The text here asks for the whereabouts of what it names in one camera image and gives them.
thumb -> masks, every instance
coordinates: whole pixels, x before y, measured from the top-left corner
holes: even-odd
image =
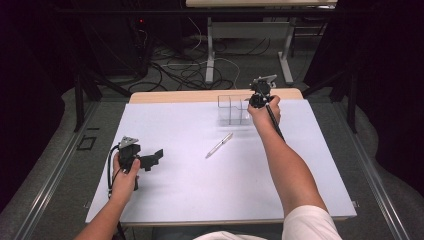
[[[277,96],[277,95],[273,95],[272,96],[273,98],[272,98],[272,100],[271,100],[271,102],[269,103],[269,104],[273,104],[273,105],[278,105],[278,103],[280,102],[280,97],[279,96]]]
[[[134,177],[137,175],[138,170],[140,170],[140,159],[136,158],[133,161],[133,165],[131,166],[131,170],[129,172],[129,174],[134,175]]]

white shirt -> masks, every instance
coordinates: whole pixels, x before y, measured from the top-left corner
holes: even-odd
[[[284,219],[282,240],[341,239],[331,216],[315,206],[300,206]],[[265,240],[250,235],[234,235],[220,231],[205,234],[195,240]]]

wooden table edge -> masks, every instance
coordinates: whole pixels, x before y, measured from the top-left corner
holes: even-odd
[[[217,102],[218,96],[252,95],[253,93],[250,89],[137,92],[131,95],[129,103]],[[296,88],[274,88],[271,89],[271,95],[278,95],[281,99],[303,99],[302,93]]]

handheld device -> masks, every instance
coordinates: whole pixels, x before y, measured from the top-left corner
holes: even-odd
[[[275,88],[275,78],[277,75],[271,75],[267,77],[259,77],[253,80],[250,84],[251,90],[255,91],[249,100],[249,104],[254,108],[262,108],[266,103],[272,100],[271,88]]]
[[[135,144],[138,139],[126,137],[122,138],[122,141],[118,145],[119,149],[119,166],[124,173],[128,173],[131,170],[131,166],[135,159],[139,159],[141,166],[140,168],[147,172],[152,170],[152,166],[159,164],[159,159],[163,157],[163,149],[157,151],[153,155],[139,156],[137,153],[140,152],[140,145]],[[135,180],[134,191],[138,189],[137,179]]]

table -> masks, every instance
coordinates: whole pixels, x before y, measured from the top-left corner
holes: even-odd
[[[335,5],[337,0],[186,0],[187,7],[300,7]],[[212,22],[208,17],[208,62],[206,68],[207,83],[213,82],[215,52],[214,38],[273,38],[285,39],[283,51],[278,52],[281,69],[286,84],[293,84],[293,77],[287,62],[290,44],[296,26],[296,18],[288,22]]]
[[[219,126],[215,121],[219,96],[252,93],[213,90],[133,94],[113,146],[126,135],[140,139],[140,155],[151,155],[163,148],[164,157],[152,171],[139,172],[139,190],[127,204],[122,224],[177,226],[283,221],[283,209],[253,124]],[[309,103],[297,89],[272,89],[271,93],[282,98],[284,125],[280,128],[288,144],[308,163],[330,215],[334,219],[356,216]],[[311,124],[302,126],[302,118]],[[211,147],[229,131],[234,133],[231,141],[205,159]],[[86,222],[107,202],[106,171],[105,164]]]

